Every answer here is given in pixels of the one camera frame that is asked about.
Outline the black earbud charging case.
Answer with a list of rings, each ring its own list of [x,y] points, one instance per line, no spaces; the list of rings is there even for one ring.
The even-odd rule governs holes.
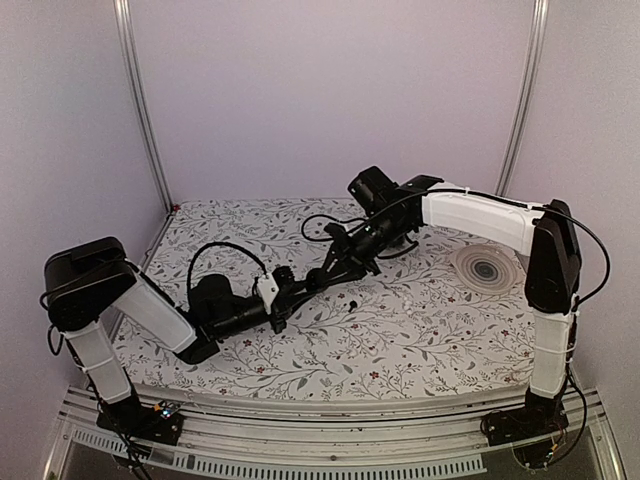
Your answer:
[[[319,292],[327,288],[326,273],[321,268],[311,269],[305,279],[307,292]]]

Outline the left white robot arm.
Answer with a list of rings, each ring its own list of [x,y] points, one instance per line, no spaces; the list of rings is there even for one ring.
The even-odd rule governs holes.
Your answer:
[[[187,304],[176,304],[140,267],[121,242],[101,238],[49,257],[40,303],[51,328],[69,348],[96,393],[98,427],[122,439],[175,446],[184,417],[164,400],[144,405],[114,346],[125,322],[150,337],[184,365],[197,366],[220,352],[223,340],[268,324],[275,333],[322,291],[319,270],[297,280],[290,267],[263,269],[249,295],[233,292],[230,280],[209,274],[187,284]]]

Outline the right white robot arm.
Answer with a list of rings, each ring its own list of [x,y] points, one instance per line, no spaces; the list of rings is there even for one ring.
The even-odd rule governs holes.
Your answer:
[[[568,205],[527,204],[425,175],[397,183],[377,167],[362,171],[348,190],[367,218],[353,231],[337,223],[326,226],[331,245],[311,280],[326,288],[375,275],[382,252],[422,227],[470,235],[474,244],[451,256],[459,280],[484,296],[521,285],[533,315],[533,369],[524,404],[485,415],[483,434],[497,446],[567,428],[563,396],[574,382],[569,362],[582,266]]]

